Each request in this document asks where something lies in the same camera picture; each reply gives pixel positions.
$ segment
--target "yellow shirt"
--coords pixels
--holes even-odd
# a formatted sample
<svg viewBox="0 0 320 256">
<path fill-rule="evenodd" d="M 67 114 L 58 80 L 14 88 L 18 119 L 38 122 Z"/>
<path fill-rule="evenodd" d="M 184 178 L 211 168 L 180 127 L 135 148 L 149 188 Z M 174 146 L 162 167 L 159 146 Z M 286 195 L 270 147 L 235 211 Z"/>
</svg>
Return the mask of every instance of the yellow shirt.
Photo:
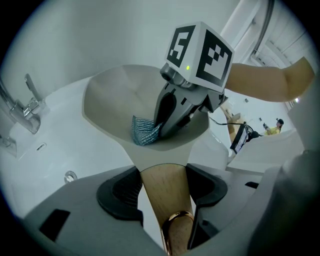
<svg viewBox="0 0 320 256">
<path fill-rule="evenodd" d="M 264 135 L 274 135 L 274 134 L 279 134 L 280 130 L 278 129 L 278 127 L 273 127 L 270 128 L 269 133 L 267 131 L 264 132 Z"/>
</svg>

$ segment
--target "person in yellow shirt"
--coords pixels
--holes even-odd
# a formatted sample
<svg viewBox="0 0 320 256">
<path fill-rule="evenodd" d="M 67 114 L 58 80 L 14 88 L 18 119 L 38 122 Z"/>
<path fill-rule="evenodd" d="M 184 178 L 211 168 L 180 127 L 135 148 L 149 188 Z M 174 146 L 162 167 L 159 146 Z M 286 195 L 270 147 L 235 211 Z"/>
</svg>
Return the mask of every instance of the person in yellow shirt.
<svg viewBox="0 0 320 256">
<path fill-rule="evenodd" d="M 263 127 L 265 128 L 264 135 L 274 135 L 279 134 L 281 132 L 282 126 L 285 124 L 285 122 L 282 119 L 277 119 L 276 127 L 269 128 L 265 123 L 263 124 Z"/>
</svg>

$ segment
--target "cloth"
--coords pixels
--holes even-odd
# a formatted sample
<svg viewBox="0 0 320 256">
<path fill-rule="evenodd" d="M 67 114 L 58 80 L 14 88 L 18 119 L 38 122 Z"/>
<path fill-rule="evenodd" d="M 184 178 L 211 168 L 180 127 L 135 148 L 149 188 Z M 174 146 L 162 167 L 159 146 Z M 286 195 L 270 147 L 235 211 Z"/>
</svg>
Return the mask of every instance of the cloth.
<svg viewBox="0 0 320 256">
<path fill-rule="evenodd" d="M 280 130 L 277 127 L 270 128 L 269 133 L 267 131 L 264 132 L 264 135 L 274 135 L 279 134 Z"/>
<path fill-rule="evenodd" d="M 154 121 L 133 116 L 131 133 L 134 143 L 139 146 L 144 146 L 154 142 L 158 139 L 161 124 L 162 123 L 154 127 Z"/>
</svg>

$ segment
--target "human arm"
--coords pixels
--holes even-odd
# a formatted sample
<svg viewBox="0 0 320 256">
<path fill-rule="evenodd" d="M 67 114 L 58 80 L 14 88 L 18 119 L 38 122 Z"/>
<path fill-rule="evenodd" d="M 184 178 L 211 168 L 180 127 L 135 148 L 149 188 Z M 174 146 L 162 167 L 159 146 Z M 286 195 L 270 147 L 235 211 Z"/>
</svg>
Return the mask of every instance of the human arm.
<svg viewBox="0 0 320 256">
<path fill-rule="evenodd" d="M 305 57 L 289 67 L 231 66 L 226 89 L 269 102 L 288 102 L 299 97 L 315 77 Z"/>
</svg>

